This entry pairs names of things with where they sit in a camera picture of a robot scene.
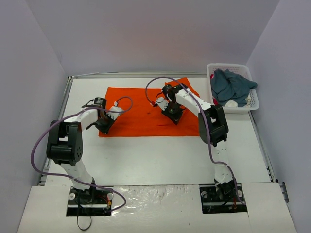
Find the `orange t shirt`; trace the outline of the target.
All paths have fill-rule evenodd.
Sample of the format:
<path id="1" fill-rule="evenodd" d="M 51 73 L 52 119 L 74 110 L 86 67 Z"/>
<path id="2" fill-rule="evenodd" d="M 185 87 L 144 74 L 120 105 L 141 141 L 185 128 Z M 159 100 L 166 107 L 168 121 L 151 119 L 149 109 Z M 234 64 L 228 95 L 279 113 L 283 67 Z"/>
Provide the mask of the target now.
<path id="1" fill-rule="evenodd" d="M 185 109 L 175 125 L 159 107 L 151 106 L 144 88 L 109 87 L 105 95 L 106 107 L 112 107 L 124 96 L 133 100 L 131 110 L 120 115 L 107 134 L 99 132 L 100 137 L 199 136 L 198 118 L 191 111 Z"/>

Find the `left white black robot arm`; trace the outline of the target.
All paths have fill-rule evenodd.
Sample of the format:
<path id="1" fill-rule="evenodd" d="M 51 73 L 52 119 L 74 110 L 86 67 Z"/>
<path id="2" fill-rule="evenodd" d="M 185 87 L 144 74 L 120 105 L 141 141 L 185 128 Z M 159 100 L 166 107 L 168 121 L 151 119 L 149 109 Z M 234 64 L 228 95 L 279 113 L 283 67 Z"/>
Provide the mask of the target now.
<path id="1" fill-rule="evenodd" d="M 74 201 L 91 204 L 98 197 L 94 178 L 87 172 L 82 161 L 82 132 L 95 126 L 107 134 L 123 111 L 117 102 L 105 110 L 106 99 L 96 97 L 83 105 L 82 112 L 56 124 L 48 135 L 47 157 L 60 165 L 72 181 Z"/>

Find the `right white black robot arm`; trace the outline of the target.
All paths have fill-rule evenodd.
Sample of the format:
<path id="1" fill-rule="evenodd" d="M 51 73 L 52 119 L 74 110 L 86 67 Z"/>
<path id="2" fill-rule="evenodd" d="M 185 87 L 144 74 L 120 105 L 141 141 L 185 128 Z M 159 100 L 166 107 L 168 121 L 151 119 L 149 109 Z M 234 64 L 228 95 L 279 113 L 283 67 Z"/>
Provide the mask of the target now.
<path id="1" fill-rule="evenodd" d="M 227 200 L 232 195 L 239 199 L 238 186 L 229 165 L 226 141 L 229 131 L 224 110 L 220 105 L 205 102 L 184 84 L 162 88 L 164 97 L 156 100 L 161 113 L 177 125 L 184 110 L 197 117 L 199 136 L 207 144 L 210 161 L 214 164 L 216 196 Z"/>

